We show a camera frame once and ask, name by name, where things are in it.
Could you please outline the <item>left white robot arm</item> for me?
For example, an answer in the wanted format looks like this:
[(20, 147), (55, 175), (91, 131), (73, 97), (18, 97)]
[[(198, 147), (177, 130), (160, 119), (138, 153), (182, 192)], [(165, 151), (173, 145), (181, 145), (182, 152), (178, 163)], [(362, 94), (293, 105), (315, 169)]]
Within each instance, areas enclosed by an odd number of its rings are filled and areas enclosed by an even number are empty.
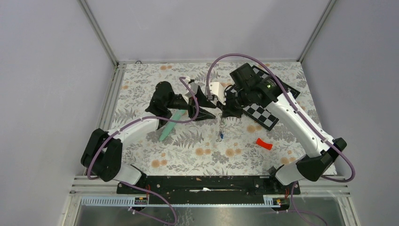
[(206, 108), (215, 109), (216, 105), (208, 100), (195, 81), (182, 77), (181, 82), (188, 89), (186, 94), (176, 94), (168, 81), (161, 81), (155, 87), (149, 106), (137, 119), (109, 131), (98, 128), (92, 132), (80, 160), (88, 169), (90, 180), (127, 182), (128, 188), (139, 194), (146, 187), (143, 172), (122, 163), (123, 150), (148, 133), (159, 130), (167, 122), (179, 123), (179, 120), (172, 119), (172, 109), (186, 110), (188, 122), (215, 118)]

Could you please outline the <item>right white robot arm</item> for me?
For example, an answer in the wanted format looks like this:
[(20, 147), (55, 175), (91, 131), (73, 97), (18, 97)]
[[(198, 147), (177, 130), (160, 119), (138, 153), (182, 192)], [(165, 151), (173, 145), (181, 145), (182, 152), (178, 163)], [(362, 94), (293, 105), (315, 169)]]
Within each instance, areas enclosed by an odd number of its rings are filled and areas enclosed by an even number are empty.
[(263, 78), (248, 63), (230, 73), (233, 91), (225, 96), (226, 117), (240, 117), (244, 107), (253, 104), (264, 107), (276, 116), (296, 137), (305, 155), (273, 172), (270, 188), (276, 194), (302, 179), (317, 181), (347, 147), (343, 138), (334, 138), (307, 115), (293, 95), (275, 75)]

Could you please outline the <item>metal key holder plate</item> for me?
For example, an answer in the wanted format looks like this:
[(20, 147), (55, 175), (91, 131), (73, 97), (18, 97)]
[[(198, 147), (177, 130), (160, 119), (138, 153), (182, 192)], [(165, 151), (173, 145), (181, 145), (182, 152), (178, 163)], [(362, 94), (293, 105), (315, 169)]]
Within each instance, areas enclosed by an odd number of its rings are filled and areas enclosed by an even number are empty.
[(224, 138), (224, 129), (225, 129), (225, 118), (222, 117), (222, 113), (219, 113), (219, 131), (216, 141), (222, 142)]

